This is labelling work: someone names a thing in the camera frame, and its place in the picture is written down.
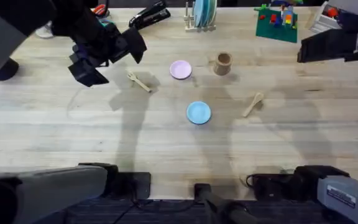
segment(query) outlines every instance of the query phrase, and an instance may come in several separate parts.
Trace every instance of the floor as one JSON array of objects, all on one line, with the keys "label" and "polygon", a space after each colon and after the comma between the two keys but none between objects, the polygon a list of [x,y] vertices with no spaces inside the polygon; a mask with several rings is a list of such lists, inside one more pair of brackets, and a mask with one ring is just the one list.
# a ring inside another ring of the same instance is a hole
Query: floor
[{"label": "floor", "polygon": [[[145,208],[148,210],[181,210],[188,207],[189,201],[171,200],[152,202]],[[273,223],[286,224],[351,224],[345,218],[333,218],[330,222],[322,217],[321,206],[313,202],[241,202],[250,214],[264,220],[275,220]],[[114,223],[132,204],[128,201],[114,201],[108,198],[88,200],[67,210],[57,212],[36,224],[108,224]],[[136,208],[131,209],[120,220],[119,224],[207,224],[204,206],[195,205],[180,213],[147,213]]]}]

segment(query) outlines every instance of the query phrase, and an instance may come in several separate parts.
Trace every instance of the stapler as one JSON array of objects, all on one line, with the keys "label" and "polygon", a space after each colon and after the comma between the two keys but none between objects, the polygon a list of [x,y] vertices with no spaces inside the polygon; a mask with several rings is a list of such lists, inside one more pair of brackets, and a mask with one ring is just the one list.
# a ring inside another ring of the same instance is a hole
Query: stapler
[{"label": "stapler", "polygon": [[136,14],[136,16],[129,21],[129,27],[135,27],[137,30],[141,30],[144,27],[148,27],[169,17],[171,17],[171,14],[167,9],[167,3],[161,0]]}]

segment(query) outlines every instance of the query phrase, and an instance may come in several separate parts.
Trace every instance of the small plate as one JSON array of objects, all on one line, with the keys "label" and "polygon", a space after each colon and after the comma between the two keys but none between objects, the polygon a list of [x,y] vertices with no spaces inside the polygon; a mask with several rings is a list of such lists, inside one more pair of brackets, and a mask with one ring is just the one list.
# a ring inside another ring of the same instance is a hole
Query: small plate
[{"label": "small plate", "polygon": [[199,27],[201,25],[201,20],[203,18],[203,10],[204,10],[204,0],[196,0],[194,6],[195,27]]},{"label": "small plate", "polygon": [[171,64],[169,71],[173,78],[184,80],[191,75],[191,65],[185,60],[178,60]]},{"label": "small plate", "polygon": [[211,0],[204,0],[203,20],[201,21],[202,26],[207,26],[209,22],[209,15],[211,14]]},{"label": "small plate", "polygon": [[208,25],[212,25],[212,23],[214,23],[216,17],[216,8],[218,7],[218,0],[210,0],[210,1],[212,7],[211,7],[211,12],[209,13]]},{"label": "small plate", "polygon": [[190,103],[186,111],[187,118],[194,124],[207,123],[211,119],[211,114],[211,108],[202,101]]}]

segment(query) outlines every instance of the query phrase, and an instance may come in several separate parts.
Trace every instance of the wooden cup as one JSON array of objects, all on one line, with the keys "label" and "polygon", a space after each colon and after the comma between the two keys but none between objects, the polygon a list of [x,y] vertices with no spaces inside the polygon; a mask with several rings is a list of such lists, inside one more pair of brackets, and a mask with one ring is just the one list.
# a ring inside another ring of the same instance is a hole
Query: wooden cup
[{"label": "wooden cup", "polygon": [[230,72],[232,63],[231,54],[227,52],[221,52],[218,54],[214,64],[214,72],[217,75],[225,75]]}]

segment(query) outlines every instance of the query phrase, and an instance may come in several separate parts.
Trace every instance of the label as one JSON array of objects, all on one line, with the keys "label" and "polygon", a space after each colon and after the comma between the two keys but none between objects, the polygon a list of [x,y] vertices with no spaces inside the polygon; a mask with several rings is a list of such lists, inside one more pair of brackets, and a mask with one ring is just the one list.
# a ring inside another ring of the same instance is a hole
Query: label
[{"label": "label", "polygon": [[331,185],[327,185],[327,194],[336,200],[348,205],[349,207],[356,207],[356,198],[354,196],[351,196],[348,193],[345,193]]}]

